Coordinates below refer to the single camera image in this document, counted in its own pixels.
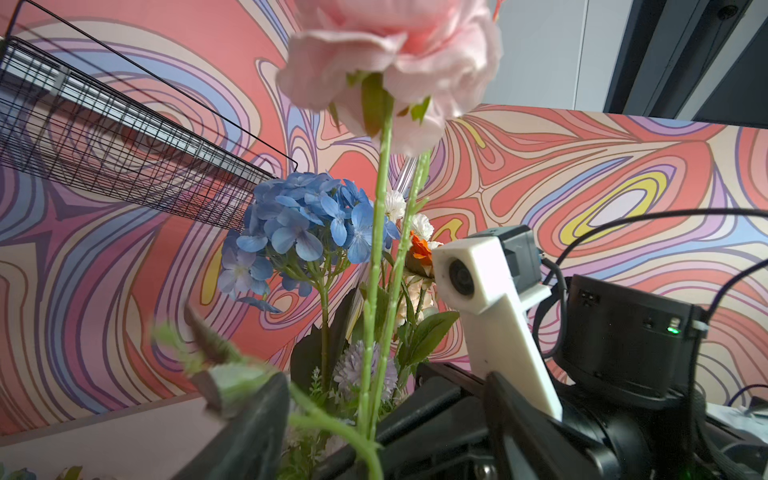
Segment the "purple allium flower stem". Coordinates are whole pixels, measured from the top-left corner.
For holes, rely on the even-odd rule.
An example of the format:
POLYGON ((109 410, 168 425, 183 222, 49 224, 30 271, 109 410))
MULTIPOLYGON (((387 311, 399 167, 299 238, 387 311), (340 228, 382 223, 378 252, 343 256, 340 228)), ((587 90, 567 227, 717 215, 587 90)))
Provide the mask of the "purple allium flower stem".
MULTIPOLYGON (((333 380, 338 386, 338 391, 345 401, 350 401, 359 393, 363 367, 365 345, 362 340, 350 344, 339 358, 334 371, 333 380)), ((397 368, 392 358, 386 363, 386 372, 381 400, 383 402, 392 399, 397 388, 397 368)))

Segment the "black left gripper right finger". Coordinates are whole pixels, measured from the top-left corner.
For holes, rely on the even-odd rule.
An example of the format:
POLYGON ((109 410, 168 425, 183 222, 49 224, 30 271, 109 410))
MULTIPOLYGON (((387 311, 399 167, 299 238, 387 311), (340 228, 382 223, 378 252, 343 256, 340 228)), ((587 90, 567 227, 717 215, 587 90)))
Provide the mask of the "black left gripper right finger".
POLYGON ((600 477, 595 465, 498 372, 485 379, 483 410, 499 479, 600 477))

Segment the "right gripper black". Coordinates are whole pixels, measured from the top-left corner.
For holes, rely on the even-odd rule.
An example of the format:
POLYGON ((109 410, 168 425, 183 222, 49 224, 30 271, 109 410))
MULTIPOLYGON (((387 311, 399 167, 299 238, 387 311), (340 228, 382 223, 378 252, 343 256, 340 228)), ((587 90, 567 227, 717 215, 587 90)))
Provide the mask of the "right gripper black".
MULTIPOLYGON (((499 479, 483 410, 485 382, 452 364, 423 364, 418 387, 380 425, 378 459, 386 479, 499 479)), ((548 415, 593 463, 598 479, 615 479, 608 447, 548 415)))

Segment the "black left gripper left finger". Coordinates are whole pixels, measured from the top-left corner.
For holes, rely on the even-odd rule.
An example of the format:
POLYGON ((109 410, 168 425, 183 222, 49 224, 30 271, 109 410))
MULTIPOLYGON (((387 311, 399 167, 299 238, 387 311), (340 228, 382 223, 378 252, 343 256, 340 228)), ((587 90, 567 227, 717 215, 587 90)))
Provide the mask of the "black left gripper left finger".
POLYGON ((278 373, 247 397, 234 419, 173 477, 275 479, 289 407, 288 381, 278 373))

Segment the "blue hydrangea stem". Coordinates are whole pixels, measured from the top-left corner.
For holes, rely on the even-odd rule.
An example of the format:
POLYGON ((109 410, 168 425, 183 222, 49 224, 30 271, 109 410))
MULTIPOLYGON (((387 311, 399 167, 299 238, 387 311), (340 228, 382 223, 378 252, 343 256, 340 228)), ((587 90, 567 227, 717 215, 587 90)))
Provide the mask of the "blue hydrangea stem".
POLYGON ((330 292, 353 265, 370 261, 374 203, 349 179, 294 172, 255 186, 244 227, 222 247, 218 290, 261 311, 279 276, 288 291, 316 293, 322 308, 321 347, 330 349, 330 292))

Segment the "orange artificial daisy flower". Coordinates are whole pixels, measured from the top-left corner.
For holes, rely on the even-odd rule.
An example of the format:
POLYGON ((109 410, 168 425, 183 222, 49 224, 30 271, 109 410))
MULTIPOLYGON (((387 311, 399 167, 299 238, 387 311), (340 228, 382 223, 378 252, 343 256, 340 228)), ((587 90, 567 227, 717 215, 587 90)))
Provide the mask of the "orange artificial daisy flower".
POLYGON ((410 240, 411 245, 406 254, 405 267, 414 275, 433 279, 432 250, 427 241, 414 232, 410 234, 410 240))

